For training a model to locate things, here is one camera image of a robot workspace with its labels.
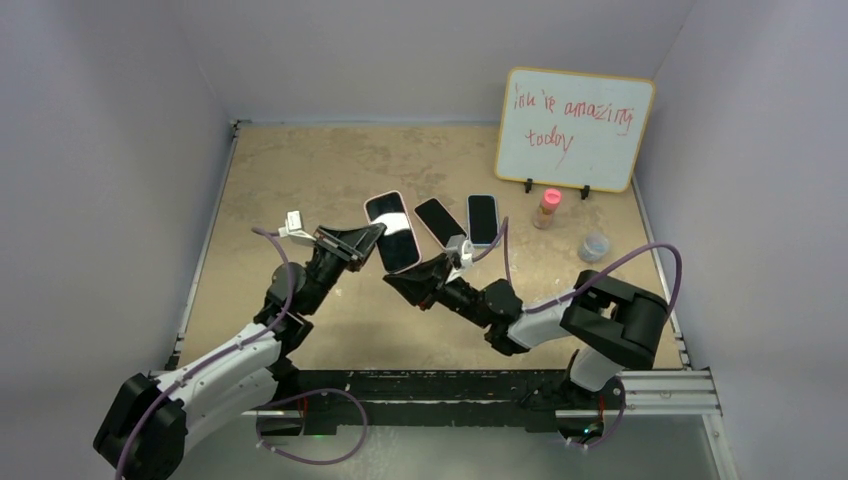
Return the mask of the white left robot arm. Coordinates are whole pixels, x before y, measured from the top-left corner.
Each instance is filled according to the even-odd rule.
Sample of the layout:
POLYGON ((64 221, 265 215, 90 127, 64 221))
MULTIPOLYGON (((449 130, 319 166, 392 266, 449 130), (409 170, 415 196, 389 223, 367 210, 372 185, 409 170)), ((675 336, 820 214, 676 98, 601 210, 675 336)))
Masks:
POLYGON ((357 272, 386 230, 381 223, 272 233, 282 263, 260 311, 233 338, 158 377, 138 373, 120 387, 93 446, 118 479, 167 479, 201 439, 246 410, 284 409, 297 399, 288 356, 313 329, 313 315, 346 271, 357 272))

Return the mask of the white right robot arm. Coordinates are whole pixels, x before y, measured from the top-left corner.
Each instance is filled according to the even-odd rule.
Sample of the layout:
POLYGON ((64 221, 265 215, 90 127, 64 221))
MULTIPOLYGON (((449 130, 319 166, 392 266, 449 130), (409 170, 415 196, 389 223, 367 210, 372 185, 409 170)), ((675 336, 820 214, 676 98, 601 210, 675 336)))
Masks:
POLYGON ((613 278, 611 271, 584 270, 573 290, 534 305, 526 305, 506 279, 474 288, 446 254, 383 279, 422 311, 440 304, 484 329, 485 340, 505 356, 568 336, 579 339, 586 347, 562 379, 561 392, 569 404, 584 407, 621 371, 653 367, 676 303, 613 278))

